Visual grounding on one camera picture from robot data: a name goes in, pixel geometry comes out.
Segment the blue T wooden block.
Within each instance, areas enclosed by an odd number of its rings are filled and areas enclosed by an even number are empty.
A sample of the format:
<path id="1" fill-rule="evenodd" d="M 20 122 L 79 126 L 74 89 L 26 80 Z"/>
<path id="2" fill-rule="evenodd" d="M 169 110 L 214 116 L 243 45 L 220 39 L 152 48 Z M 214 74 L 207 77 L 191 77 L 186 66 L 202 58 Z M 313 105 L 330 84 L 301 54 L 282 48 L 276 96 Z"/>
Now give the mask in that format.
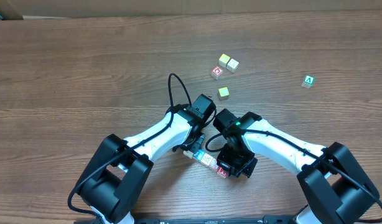
<path id="1" fill-rule="evenodd" d="M 201 161 L 202 158 L 204 157 L 205 155 L 205 152 L 201 149 L 199 149 L 194 155 L 193 155 L 193 158 L 197 161 Z"/>

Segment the wooden block B and brush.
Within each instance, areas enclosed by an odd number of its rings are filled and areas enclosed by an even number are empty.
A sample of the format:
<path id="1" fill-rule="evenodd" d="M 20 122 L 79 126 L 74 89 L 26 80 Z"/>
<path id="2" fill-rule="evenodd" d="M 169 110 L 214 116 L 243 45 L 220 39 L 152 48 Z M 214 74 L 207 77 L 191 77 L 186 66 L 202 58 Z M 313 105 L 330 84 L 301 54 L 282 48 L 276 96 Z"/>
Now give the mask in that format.
<path id="1" fill-rule="evenodd" d="M 183 154 L 189 158 L 193 158 L 193 152 L 192 151 L 183 151 Z"/>

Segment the red M wooden block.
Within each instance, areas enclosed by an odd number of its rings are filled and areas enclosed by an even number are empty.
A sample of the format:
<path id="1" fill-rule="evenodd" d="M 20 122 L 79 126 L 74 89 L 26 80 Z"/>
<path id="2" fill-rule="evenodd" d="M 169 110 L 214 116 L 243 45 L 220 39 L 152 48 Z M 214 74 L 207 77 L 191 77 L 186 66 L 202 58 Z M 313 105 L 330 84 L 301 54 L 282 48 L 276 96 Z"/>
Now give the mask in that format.
<path id="1" fill-rule="evenodd" d="M 217 175 L 219 175 L 220 177 L 226 179 L 228 177 L 228 173 L 226 170 L 224 170 L 222 167 L 219 167 L 217 169 Z"/>

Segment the yellow K wooden block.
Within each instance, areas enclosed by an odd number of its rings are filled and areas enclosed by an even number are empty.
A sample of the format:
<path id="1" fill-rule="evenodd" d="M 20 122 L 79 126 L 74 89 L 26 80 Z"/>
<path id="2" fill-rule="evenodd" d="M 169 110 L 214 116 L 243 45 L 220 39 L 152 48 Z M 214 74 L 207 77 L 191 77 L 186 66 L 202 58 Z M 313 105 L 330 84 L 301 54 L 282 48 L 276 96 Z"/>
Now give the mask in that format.
<path id="1" fill-rule="evenodd" d="M 212 157 L 211 155 L 205 153 L 205 154 L 203 155 L 203 157 L 201 158 L 200 162 L 201 162 L 203 165 L 209 167 L 210 164 L 212 163 L 212 160 L 213 160 L 213 157 Z"/>

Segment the red drawing wooden block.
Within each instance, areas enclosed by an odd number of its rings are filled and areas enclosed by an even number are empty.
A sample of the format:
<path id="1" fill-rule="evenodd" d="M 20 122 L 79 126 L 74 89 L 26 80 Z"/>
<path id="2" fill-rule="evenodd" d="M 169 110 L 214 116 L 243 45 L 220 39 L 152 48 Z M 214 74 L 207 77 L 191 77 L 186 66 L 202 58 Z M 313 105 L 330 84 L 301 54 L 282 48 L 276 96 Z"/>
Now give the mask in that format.
<path id="1" fill-rule="evenodd" d="M 215 172 L 218 170 L 219 166 L 217 164 L 217 160 L 215 158 L 213 158 L 209 164 L 209 168 L 211 168 L 212 170 L 214 170 Z"/>

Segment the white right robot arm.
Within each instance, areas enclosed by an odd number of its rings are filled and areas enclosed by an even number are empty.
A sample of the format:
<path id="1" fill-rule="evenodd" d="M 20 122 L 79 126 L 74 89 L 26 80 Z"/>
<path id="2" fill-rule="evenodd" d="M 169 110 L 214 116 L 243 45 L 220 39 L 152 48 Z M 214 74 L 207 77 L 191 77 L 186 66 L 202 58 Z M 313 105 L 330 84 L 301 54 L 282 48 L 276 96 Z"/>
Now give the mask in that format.
<path id="1" fill-rule="evenodd" d="M 356 223 L 380 195 L 350 150 L 338 142 L 329 147 L 286 134 L 252 112 L 237 118 L 227 109 L 213 122 L 226 144 L 218 165 L 230 175 L 250 177 L 263 155 L 297 177 L 307 206 L 293 223 Z"/>

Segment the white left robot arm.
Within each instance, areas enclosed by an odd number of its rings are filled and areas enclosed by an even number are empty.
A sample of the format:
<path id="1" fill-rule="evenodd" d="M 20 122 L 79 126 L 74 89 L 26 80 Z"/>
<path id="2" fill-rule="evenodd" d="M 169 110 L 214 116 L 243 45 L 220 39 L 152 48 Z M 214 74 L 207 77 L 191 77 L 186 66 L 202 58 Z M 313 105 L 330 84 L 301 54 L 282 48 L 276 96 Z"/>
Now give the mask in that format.
<path id="1" fill-rule="evenodd" d="M 171 106 L 160 122 L 140 134 L 104 138 L 72 191 L 90 206 L 92 223 L 133 223 L 130 211 L 154 161 L 171 149 L 187 156 L 197 153 L 205 137 L 201 130 L 215 109 L 209 97 L 200 95 L 191 105 Z"/>

